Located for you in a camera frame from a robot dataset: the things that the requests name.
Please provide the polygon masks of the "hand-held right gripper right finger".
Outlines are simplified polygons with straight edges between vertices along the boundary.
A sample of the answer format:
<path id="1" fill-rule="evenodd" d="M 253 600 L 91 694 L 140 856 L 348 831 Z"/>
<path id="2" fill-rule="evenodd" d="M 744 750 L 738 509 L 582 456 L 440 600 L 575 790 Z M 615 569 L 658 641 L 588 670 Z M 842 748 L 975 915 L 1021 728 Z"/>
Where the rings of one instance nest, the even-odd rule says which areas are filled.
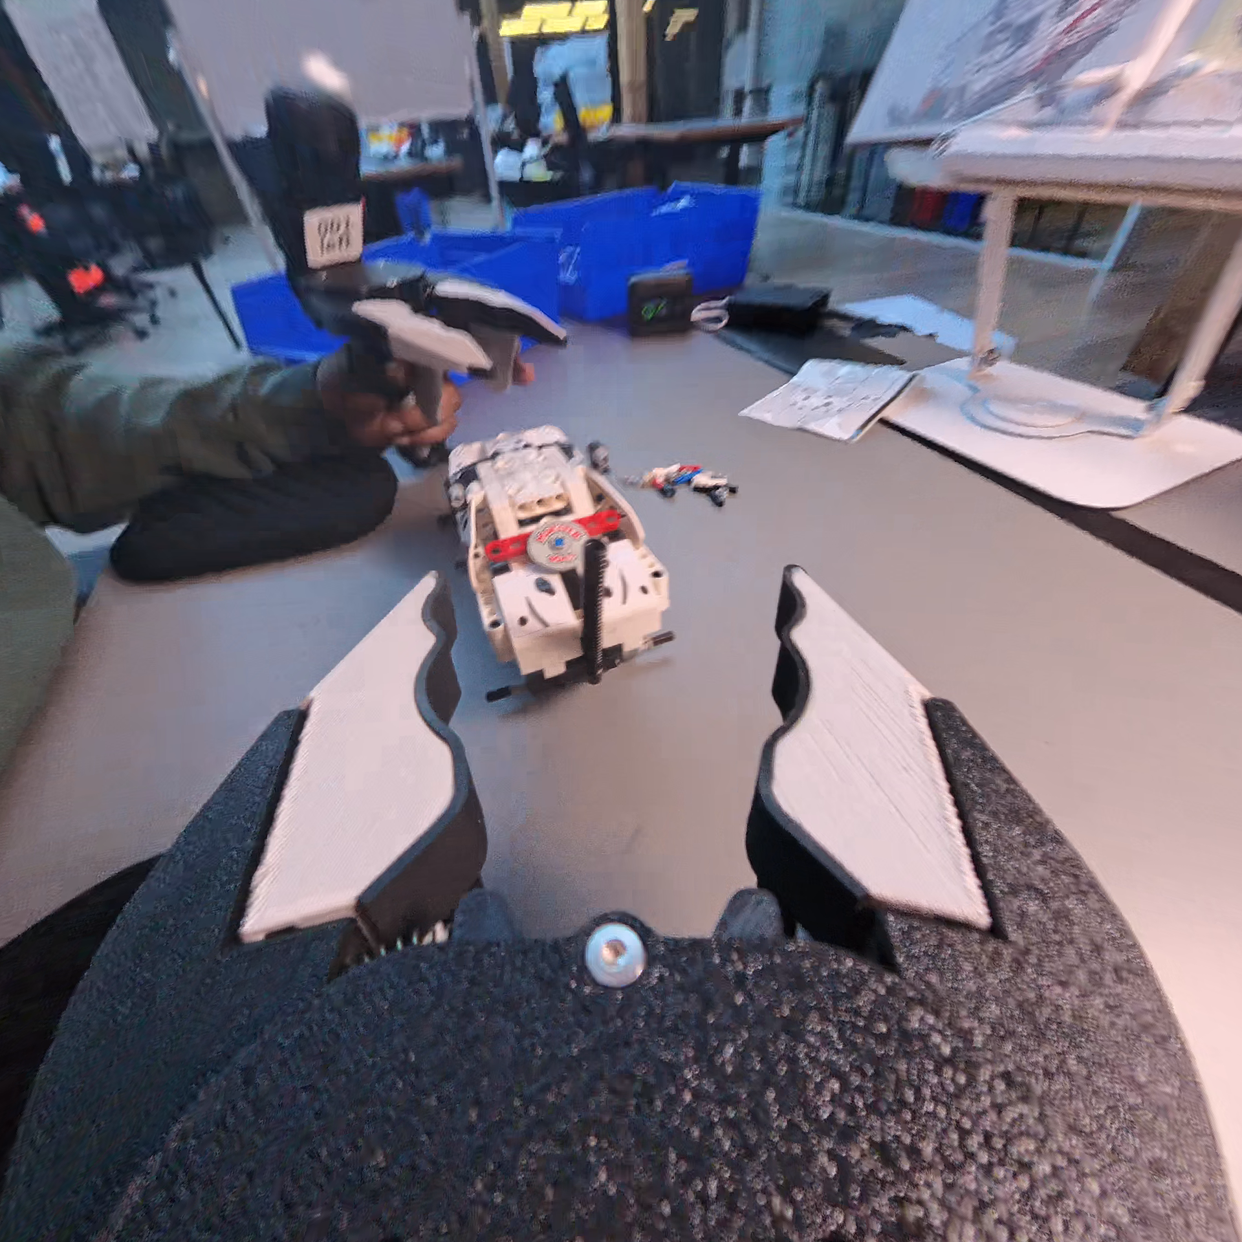
<path id="1" fill-rule="evenodd" d="M 774 731 L 744 849 L 784 924 L 880 940 L 880 915 L 991 933 L 929 693 L 800 563 L 782 569 Z"/>

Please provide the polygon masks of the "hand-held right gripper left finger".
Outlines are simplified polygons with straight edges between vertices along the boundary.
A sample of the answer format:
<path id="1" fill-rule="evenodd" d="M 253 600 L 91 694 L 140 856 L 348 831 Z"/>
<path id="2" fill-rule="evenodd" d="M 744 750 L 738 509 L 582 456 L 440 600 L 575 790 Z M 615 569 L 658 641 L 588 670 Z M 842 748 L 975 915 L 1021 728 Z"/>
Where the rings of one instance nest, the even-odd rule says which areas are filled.
<path id="1" fill-rule="evenodd" d="M 440 569 L 307 693 L 237 940 L 340 926 L 340 959 L 446 944 L 488 831 L 451 719 L 455 604 Z"/>

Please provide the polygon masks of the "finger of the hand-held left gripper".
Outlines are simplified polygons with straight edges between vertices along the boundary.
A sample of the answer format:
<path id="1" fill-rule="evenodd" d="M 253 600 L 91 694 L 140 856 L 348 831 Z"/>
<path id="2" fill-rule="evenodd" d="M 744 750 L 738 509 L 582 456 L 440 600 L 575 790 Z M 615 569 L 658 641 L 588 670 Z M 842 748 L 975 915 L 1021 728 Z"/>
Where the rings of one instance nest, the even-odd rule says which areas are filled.
<path id="1" fill-rule="evenodd" d="M 568 328 L 537 305 L 475 279 L 429 279 L 429 312 L 446 327 L 467 333 L 486 350 L 492 389 L 521 384 L 521 342 L 568 344 Z"/>
<path id="2" fill-rule="evenodd" d="M 414 312 L 400 298 L 356 298 L 348 309 L 353 339 L 380 361 L 400 361 L 433 373 L 492 375 L 495 361 L 464 328 Z"/>

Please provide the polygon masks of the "white lego monster truck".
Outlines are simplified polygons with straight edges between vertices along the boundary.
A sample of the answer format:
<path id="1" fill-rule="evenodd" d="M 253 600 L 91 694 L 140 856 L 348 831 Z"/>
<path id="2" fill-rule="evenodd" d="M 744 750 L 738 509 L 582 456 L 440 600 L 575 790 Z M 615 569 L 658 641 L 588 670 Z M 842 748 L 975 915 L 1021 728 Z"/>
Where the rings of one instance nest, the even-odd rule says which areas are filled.
<path id="1" fill-rule="evenodd" d="M 673 641 L 669 569 L 601 442 L 553 424 L 461 442 L 446 501 L 488 645 L 527 688 L 599 684 Z"/>

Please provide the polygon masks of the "cluster of small lego pieces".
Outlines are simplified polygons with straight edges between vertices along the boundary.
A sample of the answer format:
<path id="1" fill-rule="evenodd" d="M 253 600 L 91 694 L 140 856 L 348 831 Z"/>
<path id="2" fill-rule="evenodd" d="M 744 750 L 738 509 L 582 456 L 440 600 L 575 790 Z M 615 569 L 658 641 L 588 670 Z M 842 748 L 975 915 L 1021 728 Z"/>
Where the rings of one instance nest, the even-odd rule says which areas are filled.
<path id="1" fill-rule="evenodd" d="M 664 501 L 678 497 L 679 491 L 693 491 L 705 493 L 715 505 L 725 505 L 725 501 L 738 493 L 738 486 L 732 486 L 730 477 L 700 465 L 651 466 L 643 474 L 621 477 L 621 486 L 656 491 Z"/>

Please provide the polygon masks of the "lego instruction booklet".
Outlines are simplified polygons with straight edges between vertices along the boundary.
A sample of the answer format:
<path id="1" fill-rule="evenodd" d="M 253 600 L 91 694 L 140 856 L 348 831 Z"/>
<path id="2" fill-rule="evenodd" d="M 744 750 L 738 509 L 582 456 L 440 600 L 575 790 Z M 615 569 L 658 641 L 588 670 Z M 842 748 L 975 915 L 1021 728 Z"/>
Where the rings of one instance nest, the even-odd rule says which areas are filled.
<path id="1" fill-rule="evenodd" d="M 1237 2 L 905 2 L 848 147 L 933 142 L 994 117 L 1101 117 L 1200 72 L 1237 70 Z"/>

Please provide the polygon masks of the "person's left hand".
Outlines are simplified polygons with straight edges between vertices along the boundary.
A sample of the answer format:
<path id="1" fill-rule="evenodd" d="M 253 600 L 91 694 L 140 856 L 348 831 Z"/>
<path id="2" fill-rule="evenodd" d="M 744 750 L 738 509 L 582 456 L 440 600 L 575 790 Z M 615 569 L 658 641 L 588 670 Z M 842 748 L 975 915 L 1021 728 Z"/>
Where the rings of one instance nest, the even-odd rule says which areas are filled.
<path id="1" fill-rule="evenodd" d="M 461 386 L 442 379 L 440 409 L 418 407 L 414 380 L 420 370 L 406 361 L 385 362 L 385 380 L 369 386 L 350 370 L 348 348 L 313 366 L 313 386 L 327 415 L 332 415 L 350 442 L 379 450 L 400 450 L 411 465 L 433 465 L 457 430 Z"/>

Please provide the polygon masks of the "blue plastic bin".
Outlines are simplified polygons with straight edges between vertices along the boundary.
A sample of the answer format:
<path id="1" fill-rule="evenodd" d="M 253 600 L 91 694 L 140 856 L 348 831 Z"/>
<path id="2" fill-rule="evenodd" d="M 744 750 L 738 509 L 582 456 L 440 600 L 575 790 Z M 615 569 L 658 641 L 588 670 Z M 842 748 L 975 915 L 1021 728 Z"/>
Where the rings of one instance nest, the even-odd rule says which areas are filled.
<path id="1" fill-rule="evenodd" d="M 350 312 L 360 298 L 389 297 L 385 284 L 366 279 L 350 265 L 340 271 L 287 271 L 231 284 L 228 297 L 253 357 L 312 362 L 344 344 L 344 336 L 327 333 L 322 324 L 304 312 L 303 292 L 312 297 L 312 309 L 328 312 L 328 318 Z"/>
<path id="2" fill-rule="evenodd" d="M 627 309 L 627 276 L 686 268 L 695 292 L 741 287 L 759 216 L 759 190 L 679 183 L 618 190 L 516 211 L 516 236 L 559 239 L 559 297 L 573 320 L 609 320 Z"/>
<path id="3" fill-rule="evenodd" d="M 363 248 L 363 260 L 388 260 L 449 271 L 486 287 L 500 287 L 546 318 L 562 320 L 559 229 L 480 232 L 433 229 L 425 239 L 395 236 Z"/>

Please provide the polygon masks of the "black box green mark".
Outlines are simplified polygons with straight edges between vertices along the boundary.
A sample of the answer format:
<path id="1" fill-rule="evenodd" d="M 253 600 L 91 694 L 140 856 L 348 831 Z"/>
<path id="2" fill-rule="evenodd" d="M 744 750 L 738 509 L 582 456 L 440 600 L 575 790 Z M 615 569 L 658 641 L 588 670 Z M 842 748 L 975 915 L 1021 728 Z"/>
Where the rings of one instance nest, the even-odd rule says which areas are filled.
<path id="1" fill-rule="evenodd" d="M 693 328 L 693 271 L 654 268 L 627 276 L 625 327 L 630 339 L 684 336 Z"/>

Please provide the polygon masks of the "black office chair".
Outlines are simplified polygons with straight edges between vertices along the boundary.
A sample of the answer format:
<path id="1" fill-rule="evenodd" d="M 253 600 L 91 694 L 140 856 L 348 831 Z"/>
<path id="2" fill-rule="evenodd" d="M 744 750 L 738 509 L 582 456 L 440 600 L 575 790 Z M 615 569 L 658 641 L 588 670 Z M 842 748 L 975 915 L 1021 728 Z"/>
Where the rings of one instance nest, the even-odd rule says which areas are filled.
<path id="1" fill-rule="evenodd" d="M 19 176 L 2 181 L 2 260 L 31 276 L 53 309 L 35 328 L 68 350 L 83 350 L 111 327 L 145 339 L 162 324 L 155 287 L 116 268 L 122 239 L 107 211 L 83 195 L 31 195 Z"/>

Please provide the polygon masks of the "black power adapter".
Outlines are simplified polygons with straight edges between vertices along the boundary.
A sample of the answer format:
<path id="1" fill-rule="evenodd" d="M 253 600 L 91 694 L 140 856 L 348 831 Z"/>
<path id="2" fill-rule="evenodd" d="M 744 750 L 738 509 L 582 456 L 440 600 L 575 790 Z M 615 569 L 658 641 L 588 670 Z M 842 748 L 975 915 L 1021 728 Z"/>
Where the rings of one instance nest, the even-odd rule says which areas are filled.
<path id="1" fill-rule="evenodd" d="M 748 284 L 725 297 L 725 328 L 811 336 L 830 312 L 830 287 Z"/>

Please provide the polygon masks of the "white sticker sheet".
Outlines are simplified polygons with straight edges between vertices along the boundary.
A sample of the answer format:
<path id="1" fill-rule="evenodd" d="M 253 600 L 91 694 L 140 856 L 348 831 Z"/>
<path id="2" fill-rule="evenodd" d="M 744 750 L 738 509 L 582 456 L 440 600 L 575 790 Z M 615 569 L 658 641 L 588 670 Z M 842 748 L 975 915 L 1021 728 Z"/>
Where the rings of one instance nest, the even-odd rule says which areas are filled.
<path id="1" fill-rule="evenodd" d="M 782 386 L 741 409 L 741 419 L 854 442 L 913 380 L 916 375 L 903 366 L 807 361 Z"/>

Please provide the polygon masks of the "white paper sheet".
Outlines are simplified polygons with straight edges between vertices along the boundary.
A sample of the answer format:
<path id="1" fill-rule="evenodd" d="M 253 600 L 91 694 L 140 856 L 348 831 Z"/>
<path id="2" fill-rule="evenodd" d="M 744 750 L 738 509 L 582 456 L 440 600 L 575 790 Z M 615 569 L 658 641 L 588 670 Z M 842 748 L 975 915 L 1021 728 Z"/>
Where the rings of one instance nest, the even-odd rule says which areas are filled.
<path id="1" fill-rule="evenodd" d="M 898 339 L 913 336 L 933 342 L 941 350 L 974 355 L 974 320 L 939 309 L 920 297 L 880 297 L 862 302 L 844 302 L 832 309 L 852 324 L 861 339 Z"/>

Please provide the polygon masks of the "wooden post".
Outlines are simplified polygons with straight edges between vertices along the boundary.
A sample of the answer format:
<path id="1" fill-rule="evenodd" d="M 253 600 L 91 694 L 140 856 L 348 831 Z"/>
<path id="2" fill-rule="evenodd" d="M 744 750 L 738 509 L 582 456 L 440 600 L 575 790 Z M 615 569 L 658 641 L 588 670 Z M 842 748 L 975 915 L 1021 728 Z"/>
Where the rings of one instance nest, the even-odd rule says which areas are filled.
<path id="1" fill-rule="evenodd" d="M 1152 207 L 1136 263 L 1152 279 L 1152 312 L 1122 373 L 1140 395 L 1163 395 L 1242 232 L 1237 214 Z"/>

